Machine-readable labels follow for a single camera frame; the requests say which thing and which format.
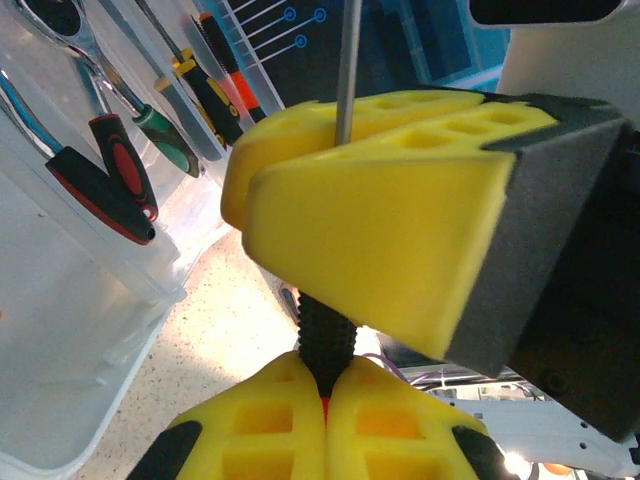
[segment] clear plastic container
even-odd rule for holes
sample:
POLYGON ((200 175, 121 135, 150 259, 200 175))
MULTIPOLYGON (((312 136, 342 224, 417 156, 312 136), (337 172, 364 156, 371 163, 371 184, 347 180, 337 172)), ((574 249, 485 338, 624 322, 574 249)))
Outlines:
MULTIPOLYGON (((110 96, 160 209, 156 238, 139 246, 80 205, 0 112, 3 480, 63 479, 80 468, 172 306, 184 298, 195 262, 228 231, 219 210, 228 152, 160 61, 156 43, 118 3, 85 4, 100 46, 135 93, 181 130, 205 172, 195 179, 177 169, 110 96), (153 89, 162 75, 174 82, 178 101, 170 104, 153 89)), ((0 3, 0 45, 0 65, 40 121, 103 167, 88 127, 96 112, 71 58, 26 30, 9 1, 0 3)))

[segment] blue circle graphic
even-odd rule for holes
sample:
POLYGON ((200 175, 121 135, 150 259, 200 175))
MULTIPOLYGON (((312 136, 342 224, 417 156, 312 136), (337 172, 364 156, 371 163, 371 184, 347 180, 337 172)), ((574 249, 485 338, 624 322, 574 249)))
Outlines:
POLYGON ((327 19, 327 10, 324 8, 316 8, 316 11, 313 12, 313 19, 318 23, 324 22, 327 19))
POLYGON ((296 39, 293 41, 295 46, 298 47, 298 48, 306 47, 308 42, 309 41, 307 40, 307 37, 305 35, 302 35, 302 34, 296 35, 296 39))
POLYGON ((293 7, 287 7, 284 9, 282 16, 287 22, 293 22, 298 16, 298 12, 296 12, 296 9, 293 7))

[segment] screwdriver handle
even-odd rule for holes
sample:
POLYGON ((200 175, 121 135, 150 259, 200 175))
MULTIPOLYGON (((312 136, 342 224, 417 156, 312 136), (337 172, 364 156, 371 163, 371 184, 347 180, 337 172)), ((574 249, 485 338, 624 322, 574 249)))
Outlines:
POLYGON ((196 63, 191 49, 186 48, 182 53, 182 62, 178 63, 174 59, 177 75, 183 77, 189 84, 198 103, 215 124, 216 130, 229 145, 233 145, 243 133, 238 124, 240 120, 238 109, 229 100, 220 85, 196 63))
MULTIPOLYGON (((175 87, 171 84, 171 80, 169 80, 167 77, 160 77, 158 80, 155 81, 153 87, 164 98, 166 98, 171 105, 175 105, 182 101, 182 99, 178 96, 178 93, 176 92, 175 87)), ((220 145, 222 145, 222 148, 226 149, 227 141, 220 134, 220 132, 216 130, 216 126, 213 124, 213 122, 207 115, 207 112, 205 112, 204 109, 198 103, 194 102, 193 100, 191 100, 191 102, 193 103, 193 106, 196 108, 196 110, 198 110, 198 113, 200 113, 202 118, 207 122, 207 125, 209 125, 209 128, 215 135, 218 142, 220 142, 220 145)), ((192 118, 190 115, 187 117, 187 115, 183 114, 181 109, 176 109, 176 115, 178 116, 178 119, 182 122, 183 125, 188 125, 192 118)))
POLYGON ((149 221, 155 221, 158 204, 151 182, 120 117, 115 113, 102 115, 91 120, 89 127, 114 183, 129 194, 149 221))
POLYGON ((194 178, 200 176, 198 157, 178 129, 151 105, 145 105, 133 122, 176 167, 194 178))
POLYGON ((247 79, 238 67, 238 62, 233 54, 233 50, 229 46, 229 42, 220 25, 218 25, 218 22, 210 12, 204 12, 200 15, 200 24, 209 50, 211 50, 212 55, 222 69, 229 74, 231 81, 240 94, 244 106, 249 110, 249 115, 251 115, 254 122, 258 123, 266 117, 266 115, 260 107, 260 102, 251 90, 249 82, 247 82, 247 79))
POLYGON ((123 237, 139 245, 155 238, 153 225, 138 205, 78 151, 64 147, 46 167, 82 206, 123 237))

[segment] speckled floor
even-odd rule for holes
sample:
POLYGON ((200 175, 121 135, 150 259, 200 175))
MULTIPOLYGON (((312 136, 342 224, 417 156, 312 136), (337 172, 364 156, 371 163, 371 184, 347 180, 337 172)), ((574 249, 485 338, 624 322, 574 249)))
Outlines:
MULTIPOLYGON (((153 439, 184 410, 289 351, 297 333, 233 231, 200 260, 91 459, 72 480, 124 480, 153 439)), ((370 332, 357 353, 378 351, 370 332)))

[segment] green screwdriver handle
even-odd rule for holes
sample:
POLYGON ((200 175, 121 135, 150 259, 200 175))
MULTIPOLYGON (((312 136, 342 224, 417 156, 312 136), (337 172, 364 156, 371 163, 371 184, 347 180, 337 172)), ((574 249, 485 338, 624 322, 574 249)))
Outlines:
POLYGON ((151 142, 171 163, 192 177, 200 176, 198 157, 178 129, 151 105, 145 105, 139 116, 133 119, 151 142))

